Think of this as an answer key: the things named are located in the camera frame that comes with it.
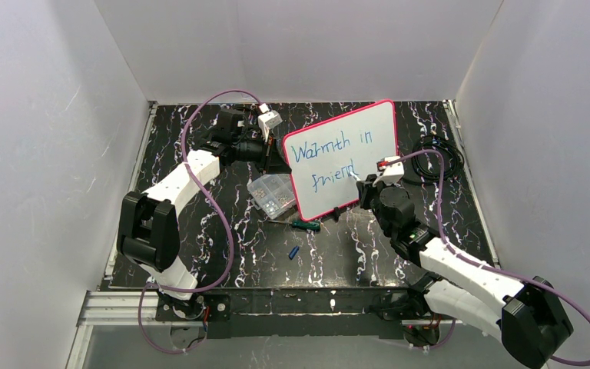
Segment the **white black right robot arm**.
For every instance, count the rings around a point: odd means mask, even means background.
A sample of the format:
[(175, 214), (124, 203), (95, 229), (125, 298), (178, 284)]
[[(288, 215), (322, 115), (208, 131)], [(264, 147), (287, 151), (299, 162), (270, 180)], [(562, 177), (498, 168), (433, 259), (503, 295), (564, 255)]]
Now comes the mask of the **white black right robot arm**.
[(416, 218), (402, 188), (377, 175), (356, 183), (359, 205), (372, 212), (390, 246), (425, 273), (412, 288), (416, 313), (448, 315), (494, 337), (520, 364), (541, 368), (574, 329), (541, 277), (521, 282), (445, 244)]

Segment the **white blue marker pen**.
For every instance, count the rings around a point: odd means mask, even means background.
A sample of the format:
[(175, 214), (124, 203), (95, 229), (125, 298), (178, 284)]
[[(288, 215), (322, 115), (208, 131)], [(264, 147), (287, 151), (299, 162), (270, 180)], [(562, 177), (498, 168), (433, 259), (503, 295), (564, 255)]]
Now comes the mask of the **white blue marker pen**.
[(350, 172), (349, 172), (349, 176), (350, 176), (352, 179), (354, 179), (355, 181), (360, 181), (360, 180), (361, 180), (360, 176), (359, 176), (358, 174), (354, 173), (353, 171), (350, 171)]

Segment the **blue marker cap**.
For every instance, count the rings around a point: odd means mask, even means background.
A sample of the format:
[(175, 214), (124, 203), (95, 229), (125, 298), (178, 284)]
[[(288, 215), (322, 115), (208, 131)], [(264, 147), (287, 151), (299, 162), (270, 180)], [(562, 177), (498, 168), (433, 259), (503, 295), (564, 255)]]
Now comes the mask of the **blue marker cap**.
[(288, 258), (289, 258), (290, 260), (293, 260), (293, 259), (294, 259), (294, 258), (297, 256), (297, 253), (299, 252), (299, 250), (300, 250), (300, 247), (299, 247), (299, 246), (296, 246), (296, 247), (294, 247), (294, 248), (293, 248), (293, 249), (290, 251), (290, 253), (288, 254)]

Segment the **pink framed whiteboard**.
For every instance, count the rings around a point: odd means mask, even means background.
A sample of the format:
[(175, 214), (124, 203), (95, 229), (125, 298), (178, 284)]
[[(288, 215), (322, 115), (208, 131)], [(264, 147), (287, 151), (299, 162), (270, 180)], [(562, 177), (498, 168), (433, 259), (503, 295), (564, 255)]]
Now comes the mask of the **pink framed whiteboard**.
[(317, 219), (358, 200), (350, 171), (363, 180), (398, 155), (395, 104), (378, 101), (291, 132), (282, 146), (299, 215)]

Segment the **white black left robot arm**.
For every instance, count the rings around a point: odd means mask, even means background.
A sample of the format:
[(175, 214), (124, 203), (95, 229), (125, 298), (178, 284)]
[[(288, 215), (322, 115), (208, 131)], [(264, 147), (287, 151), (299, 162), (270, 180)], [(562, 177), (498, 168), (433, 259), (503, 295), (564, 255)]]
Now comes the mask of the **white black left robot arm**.
[(256, 113), (252, 122), (242, 109), (221, 109), (216, 124), (194, 139), (182, 164), (149, 189), (123, 197), (117, 252), (149, 273), (159, 291), (173, 299), (188, 301), (202, 291), (179, 257), (178, 216), (204, 184), (236, 161), (253, 163), (263, 174), (291, 172), (271, 131), (282, 122), (280, 114), (265, 104)]

